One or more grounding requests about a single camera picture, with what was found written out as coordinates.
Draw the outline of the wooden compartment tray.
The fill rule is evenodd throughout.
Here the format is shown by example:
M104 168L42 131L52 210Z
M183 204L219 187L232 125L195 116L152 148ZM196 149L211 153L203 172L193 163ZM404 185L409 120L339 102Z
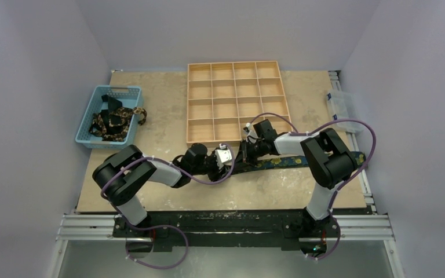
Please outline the wooden compartment tray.
M247 123L265 119L293 130L277 61L188 64L187 98L188 145L238 144Z

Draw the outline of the blue floral tie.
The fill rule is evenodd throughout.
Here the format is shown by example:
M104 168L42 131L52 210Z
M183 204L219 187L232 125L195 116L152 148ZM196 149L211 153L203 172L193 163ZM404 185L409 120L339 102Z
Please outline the blue floral tie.
M349 152L351 153L353 158L355 158L358 168L362 166L362 164L366 160L366 155L360 151L349 151ZM255 171L272 170L272 169L292 169L292 168L309 167L309 163L306 157L301 155L277 156L277 158L274 159L259 158L256 165L239 163L239 153L237 154L236 158L237 158L235 159L236 165L233 169L232 175L255 172ZM219 168L216 161L214 169L218 171L220 177L223 177L230 170L230 168L231 165L226 165L222 168Z

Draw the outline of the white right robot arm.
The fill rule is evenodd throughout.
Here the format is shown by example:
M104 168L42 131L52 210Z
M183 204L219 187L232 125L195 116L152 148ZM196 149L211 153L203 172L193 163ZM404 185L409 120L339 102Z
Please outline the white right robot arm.
M302 228L311 236L324 230L324 219L331 214L332 198L338 187L359 168L337 132L326 128L314 136L277 133L268 119L254 125L248 123L244 131L247 137L240 142L237 166L256 166L258 159L266 155L299 155L306 159L315 187L305 207Z

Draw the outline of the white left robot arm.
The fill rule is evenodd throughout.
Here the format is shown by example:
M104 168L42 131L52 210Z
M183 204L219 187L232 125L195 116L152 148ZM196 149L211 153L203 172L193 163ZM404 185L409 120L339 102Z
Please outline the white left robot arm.
M191 181L215 185L227 180L235 168L235 155L227 144L211 153L203 144L193 144L171 162L148 156L137 146L129 145L108 157L92 174L102 198L110 202L127 222L136 237L149 231L150 218L137 197L148 182L181 188Z

